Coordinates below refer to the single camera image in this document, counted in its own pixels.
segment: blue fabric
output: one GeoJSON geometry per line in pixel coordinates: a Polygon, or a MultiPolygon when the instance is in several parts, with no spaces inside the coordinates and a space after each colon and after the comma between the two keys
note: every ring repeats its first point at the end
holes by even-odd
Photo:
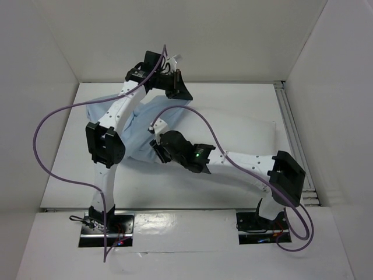
{"type": "MultiPolygon", "coordinates": [[[[95,100],[107,99],[114,96],[101,97],[95,100]]],[[[87,105],[88,119],[96,123],[107,112],[113,102],[87,105]]],[[[146,104],[140,103],[131,113],[123,131],[121,133],[118,132],[126,147],[124,158],[154,162],[157,156],[149,145],[149,142],[154,139],[154,135],[147,129],[162,109],[174,105],[186,106],[189,102],[189,100],[168,99],[165,96],[156,96],[146,104]]],[[[172,108],[164,112],[161,118],[168,124],[170,129],[173,129],[180,119],[182,112],[182,108],[172,108]]]]}

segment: robotic arm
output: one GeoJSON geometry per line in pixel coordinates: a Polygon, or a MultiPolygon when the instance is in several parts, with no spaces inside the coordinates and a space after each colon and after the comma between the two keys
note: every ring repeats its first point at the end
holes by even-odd
{"type": "Polygon", "coordinates": [[[108,209],[107,213],[104,213],[100,192],[96,191],[89,208],[89,218],[93,223],[102,226],[103,217],[107,215],[107,227],[110,228],[115,224],[115,172],[118,163],[121,162],[125,154],[125,144],[118,133],[123,131],[131,112],[152,88],[165,90],[169,99],[193,99],[185,87],[180,70],[176,68],[177,62],[180,60],[178,55],[171,58],[161,58],[164,64],[158,66],[155,73],[143,86],[128,94],[138,86],[138,83],[143,82],[149,76],[160,58],[161,54],[147,51],[144,61],[138,63],[127,73],[119,94],[125,96],[115,101],[97,123],[89,122],[86,126],[88,150],[94,162],[94,183],[103,191],[108,209]]]}
{"type": "Polygon", "coordinates": [[[191,144],[178,131],[168,130],[167,124],[158,119],[149,128],[156,139],[150,145],[156,151],[162,163],[175,161],[194,173],[223,174],[242,178],[264,193],[264,198],[256,209],[256,218],[267,223],[276,219],[277,215],[288,206],[268,186],[233,166],[227,157],[244,169],[269,181],[272,185],[287,193],[294,206],[300,204],[305,171],[287,152],[278,151],[276,156],[254,156],[242,153],[216,150],[207,144],[191,144]]]}
{"type": "MultiPolygon", "coordinates": [[[[130,90],[144,81],[149,72],[156,66],[161,55],[146,52],[143,62],[132,68],[125,78],[125,83],[119,95],[126,95],[130,90]]],[[[89,208],[89,218],[93,223],[103,225],[103,217],[107,217],[107,227],[111,229],[115,224],[114,179],[118,163],[125,154],[125,144],[118,133],[131,112],[152,88],[165,90],[169,99],[192,100],[182,80],[180,70],[177,69],[179,56],[162,58],[160,65],[152,77],[140,88],[125,97],[118,99],[106,114],[95,124],[88,123],[86,136],[89,152],[95,164],[95,185],[100,187],[105,195],[107,213],[104,213],[101,195],[97,191],[89,208]]],[[[238,170],[226,159],[229,158],[237,165],[250,169],[263,179],[281,188],[287,193],[292,203],[300,204],[301,192],[305,178],[305,171],[287,153],[279,151],[277,156],[255,156],[242,153],[228,152],[222,154],[213,145],[191,144],[178,131],[170,131],[167,123],[158,119],[149,128],[155,134],[151,146],[162,163],[175,161],[194,173],[218,173],[243,178],[263,191],[264,198],[259,202],[256,214],[258,220],[270,222],[276,219],[287,204],[275,193],[257,179],[238,170]]]]}

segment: white wall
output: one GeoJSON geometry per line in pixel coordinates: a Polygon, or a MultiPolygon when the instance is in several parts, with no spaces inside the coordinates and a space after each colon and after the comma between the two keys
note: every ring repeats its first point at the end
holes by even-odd
{"type": "Polygon", "coordinates": [[[74,73],[122,82],[146,50],[184,57],[186,81],[290,73],[326,0],[33,0],[74,73]]]}
{"type": "MultiPolygon", "coordinates": [[[[30,1],[0,0],[0,7],[0,275],[8,280],[16,276],[47,183],[32,153],[33,132],[49,111],[72,102],[77,80],[30,1]]],[[[39,146],[48,167],[67,113],[41,132],[39,146]]]]}
{"type": "Polygon", "coordinates": [[[372,279],[373,1],[329,0],[286,91],[356,279],[372,279]]]}

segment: white table surface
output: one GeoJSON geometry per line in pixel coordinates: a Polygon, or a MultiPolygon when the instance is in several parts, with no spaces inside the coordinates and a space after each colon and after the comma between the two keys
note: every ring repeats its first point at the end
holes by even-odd
{"type": "MultiPolygon", "coordinates": [[[[80,223],[69,215],[38,213],[17,280],[352,280],[349,262],[329,208],[309,208],[315,238],[299,253],[275,244],[238,244],[235,211],[138,212],[133,247],[116,248],[103,263],[102,248],[78,248],[80,223]]],[[[299,230],[292,211],[289,219],[299,230]]],[[[296,248],[295,240],[283,244],[296,248]]]]}
{"type": "MultiPolygon", "coordinates": [[[[187,87],[193,95],[191,105],[194,107],[210,107],[276,122],[275,148],[290,151],[273,85],[189,83],[187,87]]],[[[121,88],[122,83],[81,83],[74,103],[116,94],[121,88]]],[[[156,94],[163,92],[152,90],[144,102],[156,94]]],[[[85,136],[87,122],[85,107],[72,109],[52,171],[65,178],[93,183],[93,162],[85,136]]],[[[50,177],[41,207],[88,208],[93,193],[89,187],[50,177]]],[[[126,209],[256,208],[259,200],[256,189],[239,181],[135,160],[118,166],[114,197],[117,208],[126,209]]]]}

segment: red wire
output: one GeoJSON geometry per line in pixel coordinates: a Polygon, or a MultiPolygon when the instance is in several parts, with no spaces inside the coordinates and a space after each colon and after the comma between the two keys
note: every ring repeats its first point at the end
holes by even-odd
{"type": "Polygon", "coordinates": [[[280,234],[282,234],[282,233],[284,232],[284,228],[282,227],[282,225],[281,225],[279,222],[276,222],[276,225],[280,227],[281,232],[279,232],[279,233],[275,233],[275,232],[274,232],[274,233],[273,233],[273,236],[274,236],[274,237],[277,236],[277,235],[280,235],[280,234]]]}
{"type": "Polygon", "coordinates": [[[120,237],[120,235],[121,235],[121,228],[120,228],[118,225],[116,225],[116,226],[117,226],[117,228],[118,228],[118,237],[117,237],[117,239],[115,239],[115,243],[118,242],[119,237],[120,237]]]}

